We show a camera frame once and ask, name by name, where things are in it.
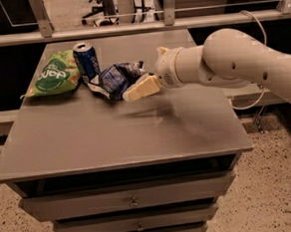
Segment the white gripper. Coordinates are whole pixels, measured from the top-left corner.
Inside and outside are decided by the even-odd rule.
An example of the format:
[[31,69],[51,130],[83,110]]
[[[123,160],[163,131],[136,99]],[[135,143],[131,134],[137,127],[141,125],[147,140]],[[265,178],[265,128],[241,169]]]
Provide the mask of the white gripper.
[[132,84],[124,93],[123,99],[126,102],[137,101],[160,91],[161,85],[168,89],[180,88],[182,81],[176,73],[176,58],[180,48],[167,48],[158,46],[158,53],[154,67],[154,75],[144,74]]

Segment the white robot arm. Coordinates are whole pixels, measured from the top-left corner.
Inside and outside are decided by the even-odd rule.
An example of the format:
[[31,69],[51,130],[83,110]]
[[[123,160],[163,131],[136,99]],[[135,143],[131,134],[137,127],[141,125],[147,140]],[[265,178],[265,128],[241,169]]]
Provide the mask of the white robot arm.
[[291,54],[284,54],[250,35],[220,29],[197,47],[159,47],[152,75],[144,74],[124,93],[127,102],[156,94],[162,87],[187,84],[243,88],[261,85],[291,104]]

